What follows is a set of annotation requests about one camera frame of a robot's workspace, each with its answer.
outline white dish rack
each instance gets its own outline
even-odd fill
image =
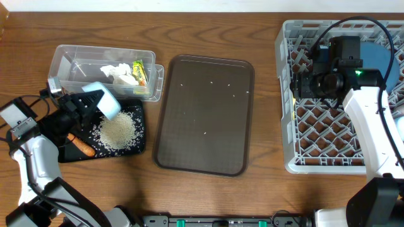
[[[294,103],[289,89],[293,73],[309,72],[312,60],[305,55],[325,29],[338,20],[288,20],[275,40],[276,73],[282,94],[282,143],[285,168],[290,173],[365,174],[365,166],[355,129],[343,111],[317,99]],[[380,21],[390,32],[400,64],[400,81],[389,96],[391,108],[404,103],[404,21]],[[321,40],[359,36],[390,49],[382,29],[371,21],[347,21],[331,29]]]

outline green led indicator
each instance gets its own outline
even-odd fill
[[[359,71],[359,70],[356,70],[356,71],[355,71],[355,74],[356,74],[357,76],[360,76],[362,73],[363,73],[363,71]]]

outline dark gray tray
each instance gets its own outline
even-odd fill
[[[179,55],[165,85],[153,159],[162,168],[237,176],[247,167],[254,68]]]

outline white wall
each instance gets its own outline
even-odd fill
[[[9,11],[404,13],[404,0],[0,0]]]

